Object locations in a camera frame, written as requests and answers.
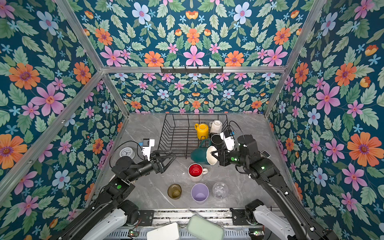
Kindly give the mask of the dark green mug cream inside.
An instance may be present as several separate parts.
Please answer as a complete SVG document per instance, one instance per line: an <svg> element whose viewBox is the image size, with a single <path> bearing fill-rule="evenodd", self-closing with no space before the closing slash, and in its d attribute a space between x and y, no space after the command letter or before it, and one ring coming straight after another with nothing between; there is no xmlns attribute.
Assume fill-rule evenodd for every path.
<svg viewBox="0 0 384 240"><path fill-rule="evenodd" d="M200 165L215 165L218 161L213 161L211 152L216 152L216 148L211 145L211 140L202 140L199 147L191 153L191 159Z"/></svg>

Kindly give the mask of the black mug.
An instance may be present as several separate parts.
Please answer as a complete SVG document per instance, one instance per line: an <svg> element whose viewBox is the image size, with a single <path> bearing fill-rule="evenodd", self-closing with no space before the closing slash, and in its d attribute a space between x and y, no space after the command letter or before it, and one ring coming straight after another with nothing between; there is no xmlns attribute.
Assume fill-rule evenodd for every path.
<svg viewBox="0 0 384 240"><path fill-rule="evenodd" d="M215 147L216 150L220 150L224 146L224 140L221 138L220 134L212 134L211 143L211 145Z"/></svg>

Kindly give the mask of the white ceramic mug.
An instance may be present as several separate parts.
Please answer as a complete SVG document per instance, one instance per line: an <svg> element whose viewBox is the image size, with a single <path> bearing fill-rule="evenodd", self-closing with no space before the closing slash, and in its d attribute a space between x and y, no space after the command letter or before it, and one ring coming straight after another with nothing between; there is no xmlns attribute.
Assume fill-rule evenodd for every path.
<svg viewBox="0 0 384 240"><path fill-rule="evenodd" d="M214 120L209 123L211 134L220 134L223 131L223 123L220 120Z"/></svg>

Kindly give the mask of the yellow mug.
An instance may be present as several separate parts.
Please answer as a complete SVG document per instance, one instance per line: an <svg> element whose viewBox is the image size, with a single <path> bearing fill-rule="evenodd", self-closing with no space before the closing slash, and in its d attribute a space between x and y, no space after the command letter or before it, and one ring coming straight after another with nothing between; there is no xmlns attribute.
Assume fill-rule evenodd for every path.
<svg viewBox="0 0 384 240"><path fill-rule="evenodd" d="M209 126L207 124L195 124L195 130L197 131L197 138L199 140L206 140L209 138Z"/></svg>

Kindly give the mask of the olive green glass tumbler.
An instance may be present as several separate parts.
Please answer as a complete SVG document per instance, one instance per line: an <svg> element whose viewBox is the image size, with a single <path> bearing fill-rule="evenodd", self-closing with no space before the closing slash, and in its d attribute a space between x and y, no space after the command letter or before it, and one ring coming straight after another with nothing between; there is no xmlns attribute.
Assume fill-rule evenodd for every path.
<svg viewBox="0 0 384 240"><path fill-rule="evenodd" d="M171 199L177 200L182 195L182 188L178 184L172 184L169 186L167 193Z"/></svg>

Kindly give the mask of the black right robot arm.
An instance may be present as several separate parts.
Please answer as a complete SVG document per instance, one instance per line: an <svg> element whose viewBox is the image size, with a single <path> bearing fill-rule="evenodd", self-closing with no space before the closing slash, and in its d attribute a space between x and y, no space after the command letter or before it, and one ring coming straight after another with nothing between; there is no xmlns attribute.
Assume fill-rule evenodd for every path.
<svg viewBox="0 0 384 240"><path fill-rule="evenodd" d="M252 135L242 135L237 139L230 133L213 134L212 151L208 157L217 159L221 166L235 165L241 172L256 181L278 205L284 215L280 218L271 212L260 200L255 200L246 208L250 223L264 225L279 240L336 240L332 231L322 227L303 207L288 187L279 169L270 160L270 154L260 152Z"/></svg>

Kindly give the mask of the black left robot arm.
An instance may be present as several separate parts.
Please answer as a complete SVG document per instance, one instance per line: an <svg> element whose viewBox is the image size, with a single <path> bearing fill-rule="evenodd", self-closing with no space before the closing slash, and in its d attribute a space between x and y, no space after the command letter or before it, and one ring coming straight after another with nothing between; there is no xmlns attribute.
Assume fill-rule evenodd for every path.
<svg viewBox="0 0 384 240"><path fill-rule="evenodd" d="M103 240L124 224L135 225L139 208L127 199L135 188L133 182L151 172L164 173L175 159L172 151L154 151L148 160L137 164L128 156L120 157L112 167L115 176L97 199L51 239Z"/></svg>

